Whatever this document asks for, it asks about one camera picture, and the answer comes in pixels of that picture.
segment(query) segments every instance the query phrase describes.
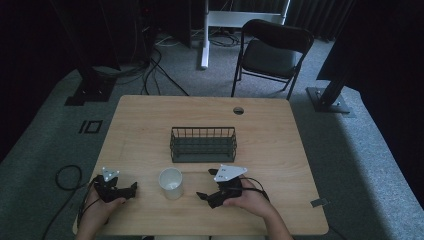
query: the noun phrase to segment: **desk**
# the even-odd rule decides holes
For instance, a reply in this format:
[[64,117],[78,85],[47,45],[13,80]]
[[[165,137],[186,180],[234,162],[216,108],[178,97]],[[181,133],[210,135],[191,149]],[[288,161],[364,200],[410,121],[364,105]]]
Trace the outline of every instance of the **desk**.
[[284,24],[290,0],[284,1],[281,13],[254,13],[254,12],[228,12],[209,11],[209,0],[205,0],[205,26],[201,67],[209,66],[209,27],[237,27],[241,28],[251,19],[262,19],[269,22]]
[[[244,114],[236,115],[235,107]],[[284,218],[292,234],[328,231],[322,207],[290,104],[282,99],[123,96],[101,149],[93,177],[102,167],[119,170],[118,187],[137,181],[137,196],[111,217],[107,235],[266,235],[263,220],[243,209],[211,209],[196,191],[218,189],[210,168],[217,163],[172,163],[173,126],[235,127],[234,164],[248,168]],[[183,173],[184,195],[164,197],[158,184],[161,170]]]

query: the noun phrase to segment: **hand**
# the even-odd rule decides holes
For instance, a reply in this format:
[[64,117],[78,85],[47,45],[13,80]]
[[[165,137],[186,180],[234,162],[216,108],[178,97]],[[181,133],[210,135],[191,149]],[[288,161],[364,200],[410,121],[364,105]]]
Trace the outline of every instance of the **hand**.
[[[241,179],[241,185],[243,188],[255,188],[255,185],[247,179]],[[244,190],[240,197],[226,199],[223,206],[241,207],[256,216],[262,217],[270,239],[293,240],[280,213],[260,192]]]
[[[255,185],[248,179],[243,179],[240,176],[243,188],[256,188]],[[260,193],[251,190],[244,190],[238,198],[228,198],[223,203],[224,206],[237,206],[247,210],[256,216],[265,218],[270,214],[275,214],[275,208],[272,204]]]
[[94,187],[91,187],[85,204],[86,210],[82,215],[76,239],[94,239],[96,233],[107,222],[113,211],[124,204],[125,201],[125,198],[118,198],[112,202],[105,203],[100,199]]

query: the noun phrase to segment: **cable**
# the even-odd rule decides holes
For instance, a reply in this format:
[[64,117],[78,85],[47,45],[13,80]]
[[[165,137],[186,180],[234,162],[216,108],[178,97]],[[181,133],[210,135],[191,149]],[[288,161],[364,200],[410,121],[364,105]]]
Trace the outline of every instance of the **cable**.
[[[77,169],[77,170],[78,170],[78,174],[79,174],[79,176],[78,176],[78,181],[77,181],[77,184],[76,184],[74,187],[64,187],[64,186],[62,186],[62,185],[60,184],[60,182],[59,182],[59,176],[60,176],[60,174],[62,173],[62,171],[63,171],[63,170],[68,169],[68,168],[75,168],[75,169]],[[72,199],[72,197],[75,195],[75,192],[76,192],[78,189],[80,189],[80,188],[82,188],[82,187],[84,187],[84,186],[86,185],[86,184],[82,184],[82,185],[80,185],[80,184],[81,184],[81,180],[82,180],[82,170],[81,170],[81,168],[80,168],[80,167],[78,167],[77,165],[67,165],[67,166],[64,166],[64,167],[60,168],[60,169],[56,172],[56,177],[55,177],[56,185],[57,185],[60,189],[62,189],[62,190],[64,190],[64,191],[72,191],[72,193],[71,193],[71,195],[68,197],[68,199],[65,201],[65,203],[62,205],[62,207],[59,209],[59,211],[57,211],[57,212],[56,212],[56,214],[54,215],[54,217],[53,217],[53,218],[52,218],[52,220],[50,221],[49,225],[47,225],[46,229],[44,230],[43,237],[42,237],[41,239],[46,239],[47,233],[49,232],[50,227],[52,226],[53,222],[56,220],[56,218],[57,218],[57,217],[59,216],[59,214],[63,211],[63,209],[65,208],[65,206],[69,203],[69,201],[70,201],[70,200]]]
[[[254,179],[254,178],[250,178],[250,177],[243,177],[243,178],[240,178],[240,179],[248,179],[248,180],[252,180],[252,181],[257,182],[259,184],[259,186],[261,186],[262,191],[257,189],[257,188],[226,188],[226,189],[228,189],[228,190],[251,190],[251,191],[260,192],[269,201],[268,195],[266,194],[262,184],[258,180]],[[339,237],[341,239],[347,240],[347,238],[345,236],[343,236],[343,234],[341,234],[339,231],[337,231],[337,229],[335,229],[333,226],[331,226],[330,224],[328,224],[328,226],[330,227],[331,230],[333,230],[333,232],[335,232],[337,235],[339,235]]]
[[87,211],[87,209],[88,209],[89,207],[91,207],[94,203],[96,203],[97,201],[99,201],[99,200],[100,200],[100,198],[98,198],[96,201],[92,202],[92,203],[91,203],[88,207],[86,207],[86,208],[84,209],[85,202],[87,201],[88,194],[90,194],[90,189],[91,189],[91,186],[93,186],[93,183],[94,183],[94,178],[93,178],[93,180],[91,180],[91,182],[88,184],[87,192],[85,193],[84,198],[82,199],[82,202],[81,202],[81,204],[80,204],[80,206],[79,206],[79,208],[78,208],[77,227],[79,227],[79,224],[80,224],[80,222],[81,222],[82,215],[84,215],[85,211]]
[[143,77],[143,73],[140,74],[139,76],[135,77],[134,79],[128,80],[127,82],[122,82],[122,83],[115,83],[116,86],[121,86],[121,85],[126,85],[132,82],[137,81],[139,78]]
[[264,190],[264,188],[263,188],[262,184],[261,184],[258,180],[254,179],[254,178],[249,178],[249,177],[243,177],[243,178],[240,178],[240,179],[248,179],[248,180],[255,181],[255,182],[257,182],[257,183],[259,184],[259,186],[261,186],[262,190],[257,189],[257,188],[255,188],[255,187],[253,187],[253,188],[245,188],[245,187],[241,187],[241,188],[239,188],[239,187],[226,187],[226,188],[224,188],[224,189],[225,189],[225,190],[235,190],[235,191],[245,191],[245,190],[248,190],[248,191],[256,191],[256,192],[262,193],[262,195],[266,198],[266,200],[270,201],[270,200],[269,200],[269,197],[268,197],[268,194],[265,192],[265,190]]
[[147,68],[146,64],[139,63],[134,68],[131,68],[131,69],[126,70],[126,71],[119,71],[119,72],[116,72],[116,73],[106,73],[106,72],[102,72],[102,71],[96,70],[96,69],[95,69],[95,71],[99,74],[100,77],[121,78],[121,77],[138,76],[138,75],[140,75],[140,72],[145,70],[146,68]]
[[240,39],[234,34],[221,33],[221,35],[218,35],[212,38],[218,38],[218,37],[228,38],[231,40],[231,43],[224,43],[224,42],[220,42],[213,39],[209,39],[209,42],[220,47],[234,47],[234,46],[240,45]]
[[153,50],[155,50],[158,54],[159,54],[159,60],[155,61],[153,58],[150,58],[150,61],[153,62],[153,67],[147,72],[147,74],[144,76],[143,78],[143,87],[141,89],[140,95],[143,95],[143,92],[146,91],[147,95],[150,95],[148,89],[147,89],[147,80],[150,76],[150,74],[153,73],[153,78],[155,80],[155,84],[156,84],[156,88],[158,89],[158,92],[160,94],[160,90],[159,90],[159,85],[157,83],[156,77],[155,77],[155,73],[153,71],[156,71],[156,68],[158,67],[160,72],[165,75],[167,77],[167,79],[169,81],[171,81],[172,84],[174,84],[174,86],[176,86],[181,92],[183,92],[186,96],[189,96],[189,94],[177,83],[175,82],[174,79],[171,78],[171,76],[168,75],[168,73],[166,73],[166,71],[159,65],[159,62],[162,60],[162,54],[159,50],[157,50],[156,48],[154,48]]

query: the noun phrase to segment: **black chair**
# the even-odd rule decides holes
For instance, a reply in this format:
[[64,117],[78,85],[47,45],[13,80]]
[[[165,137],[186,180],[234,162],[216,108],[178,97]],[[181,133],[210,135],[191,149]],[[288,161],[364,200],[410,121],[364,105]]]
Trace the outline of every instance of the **black chair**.
[[[245,35],[253,39],[246,44]],[[284,83],[282,91],[290,82],[287,100],[290,99],[303,59],[314,43],[314,36],[305,29],[284,26],[260,19],[244,24],[240,52],[234,75],[231,97],[242,74]]]

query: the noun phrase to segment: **chair backrest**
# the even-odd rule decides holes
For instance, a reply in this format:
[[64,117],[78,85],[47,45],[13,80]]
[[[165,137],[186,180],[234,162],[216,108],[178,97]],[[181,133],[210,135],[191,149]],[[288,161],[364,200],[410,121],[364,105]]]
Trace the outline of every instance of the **chair backrest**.
[[314,36],[306,29],[252,19],[243,25],[243,34],[250,34],[262,42],[283,49],[306,54],[314,43]]

